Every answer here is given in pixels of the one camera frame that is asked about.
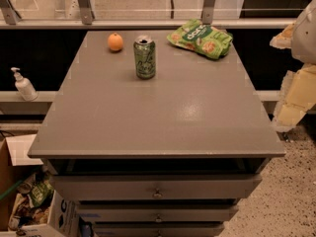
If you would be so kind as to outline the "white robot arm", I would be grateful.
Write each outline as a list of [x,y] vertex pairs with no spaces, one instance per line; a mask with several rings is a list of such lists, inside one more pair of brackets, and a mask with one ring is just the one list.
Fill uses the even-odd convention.
[[303,63],[297,72],[286,72],[274,110],[273,127],[277,132],[288,132],[316,105],[316,0],[273,37],[270,46],[288,48],[291,56]]

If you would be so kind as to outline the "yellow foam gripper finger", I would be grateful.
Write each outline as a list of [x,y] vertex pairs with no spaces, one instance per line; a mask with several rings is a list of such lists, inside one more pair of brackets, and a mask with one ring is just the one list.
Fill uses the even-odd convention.
[[293,28],[294,24],[289,24],[281,33],[271,39],[270,46],[278,49],[291,48]]
[[272,125],[277,132],[295,128],[316,105],[316,65],[304,64],[296,72],[288,70],[282,80]]

